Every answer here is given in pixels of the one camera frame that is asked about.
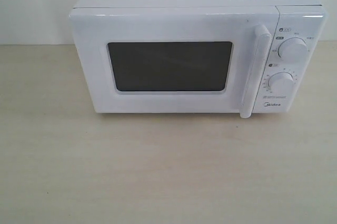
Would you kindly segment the white Midea microwave oven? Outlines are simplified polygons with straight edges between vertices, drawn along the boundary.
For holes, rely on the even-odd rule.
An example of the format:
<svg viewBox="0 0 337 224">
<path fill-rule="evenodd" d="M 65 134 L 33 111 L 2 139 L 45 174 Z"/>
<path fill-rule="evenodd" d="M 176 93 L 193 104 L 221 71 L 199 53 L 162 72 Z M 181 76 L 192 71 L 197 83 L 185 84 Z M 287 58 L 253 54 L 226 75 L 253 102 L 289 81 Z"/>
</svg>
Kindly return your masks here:
<svg viewBox="0 0 337 224">
<path fill-rule="evenodd" d="M 324 28 L 317 0 L 78 0 L 98 113 L 282 113 Z"/>
</svg>

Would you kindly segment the white microwave door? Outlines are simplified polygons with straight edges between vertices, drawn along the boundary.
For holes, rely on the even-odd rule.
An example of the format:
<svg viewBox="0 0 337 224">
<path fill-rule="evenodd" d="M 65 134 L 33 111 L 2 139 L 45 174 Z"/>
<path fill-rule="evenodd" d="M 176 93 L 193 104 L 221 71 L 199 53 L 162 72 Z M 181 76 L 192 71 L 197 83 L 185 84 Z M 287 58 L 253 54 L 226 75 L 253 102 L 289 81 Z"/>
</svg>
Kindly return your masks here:
<svg viewBox="0 0 337 224">
<path fill-rule="evenodd" d="M 279 11 L 74 8 L 73 38 L 98 113 L 253 113 Z"/>
</svg>

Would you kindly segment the white upper power knob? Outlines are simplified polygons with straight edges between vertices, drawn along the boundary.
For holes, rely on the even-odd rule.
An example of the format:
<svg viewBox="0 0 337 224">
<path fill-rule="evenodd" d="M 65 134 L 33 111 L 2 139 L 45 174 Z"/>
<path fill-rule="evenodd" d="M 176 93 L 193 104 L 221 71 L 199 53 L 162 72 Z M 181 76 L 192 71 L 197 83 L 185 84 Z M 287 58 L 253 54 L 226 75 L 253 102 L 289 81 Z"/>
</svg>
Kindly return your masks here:
<svg viewBox="0 0 337 224">
<path fill-rule="evenodd" d="M 284 41 L 278 48 L 278 55 L 283 61 L 297 62 L 306 57 L 308 47 L 304 40 L 295 37 Z"/>
</svg>

